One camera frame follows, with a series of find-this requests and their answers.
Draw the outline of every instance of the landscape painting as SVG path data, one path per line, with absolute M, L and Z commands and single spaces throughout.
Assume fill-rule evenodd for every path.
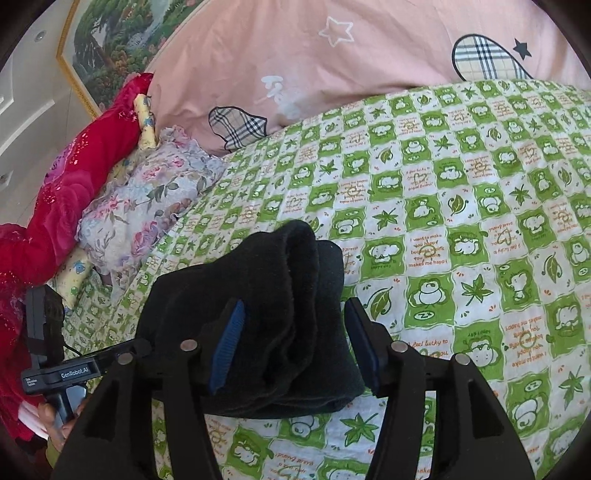
M 58 59 L 87 108 L 107 109 L 203 1 L 75 0 Z

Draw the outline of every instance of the pink quilt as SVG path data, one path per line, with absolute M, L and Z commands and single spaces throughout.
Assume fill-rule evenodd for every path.
M 531 0 L 205 0 L 150 65 L 160 130 L 222 155 L 386 92 L 464 80 L 591 80 Z

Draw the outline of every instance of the black towel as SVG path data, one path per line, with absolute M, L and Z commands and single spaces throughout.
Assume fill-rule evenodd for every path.
M 340 410 L 363 391 L 340 315 L 340 248 L 294 220 L 247 237 L 215 262 L 160 277 L 137 336 L 159 355 L 177 351 L 240 298 L 246 322 L 226 386 L 206 413 L 281 418 Z

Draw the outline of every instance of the floral fabric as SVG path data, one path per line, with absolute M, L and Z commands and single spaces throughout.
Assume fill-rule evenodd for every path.
M 139 153 L 126 183 L 116 179 L 90 204 L 78 237 L 97 270 L 111 275 L 113 301 L 129 286 L 141 260 L 199 194 L 219 180 L 225 166 L 181 127 L 165 128 L 156 150 Z

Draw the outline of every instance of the bed sheet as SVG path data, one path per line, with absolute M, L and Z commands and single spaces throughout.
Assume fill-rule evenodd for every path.
M 345 291 L 421 353 L 465 352 L 508 412 L 538 478 L 591 404 L 591 95 L 486 80 L 369 98 L 226 157 L 125 297 L 91 275 L 67 322 L 85 351 L 129 339 L 161 274 L 219 258 L 290 219 L 343 250 Z M 417 478 L 433 447 L 426 402 Z M 208 417 L 225 479 L 364 478 L 385 401 L 330 415 Z M 160 474 L 171 476 L 161 406 Z

